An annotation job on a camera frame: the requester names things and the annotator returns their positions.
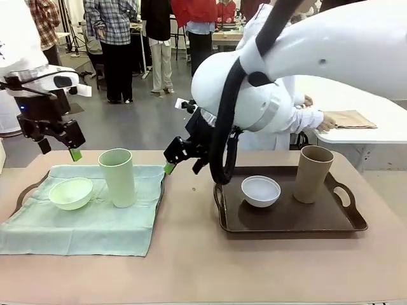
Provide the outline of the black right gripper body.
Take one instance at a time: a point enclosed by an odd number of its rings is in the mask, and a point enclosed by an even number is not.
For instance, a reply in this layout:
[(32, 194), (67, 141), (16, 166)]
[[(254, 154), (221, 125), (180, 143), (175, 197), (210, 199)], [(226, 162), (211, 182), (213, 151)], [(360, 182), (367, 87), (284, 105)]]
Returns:
[(196, 150), (208, 151), (217, 117), (210, 112), (197, 107), (185, 129), (189, 133), (186, 142)]

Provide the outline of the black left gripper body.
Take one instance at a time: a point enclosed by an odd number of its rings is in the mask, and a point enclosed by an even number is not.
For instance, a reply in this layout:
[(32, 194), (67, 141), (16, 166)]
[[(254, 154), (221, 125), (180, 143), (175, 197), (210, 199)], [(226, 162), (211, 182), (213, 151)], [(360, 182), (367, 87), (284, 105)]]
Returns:
[(15, 97), (20, 109), (17, 120), (23, 134), (60, 134), (65, 121), (62, 116), (69, 112), (65, 91), (51, 91), (50, 95)]

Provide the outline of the person's right hand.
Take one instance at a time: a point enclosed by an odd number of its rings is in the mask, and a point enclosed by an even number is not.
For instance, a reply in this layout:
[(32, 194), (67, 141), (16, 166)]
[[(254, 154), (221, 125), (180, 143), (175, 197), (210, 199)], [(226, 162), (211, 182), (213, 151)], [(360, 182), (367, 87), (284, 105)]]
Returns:
[(322, 123), (317, 127), (319, 132), (328, 132), (336, 128), (336, 121), (329, 115), (325, 114)]

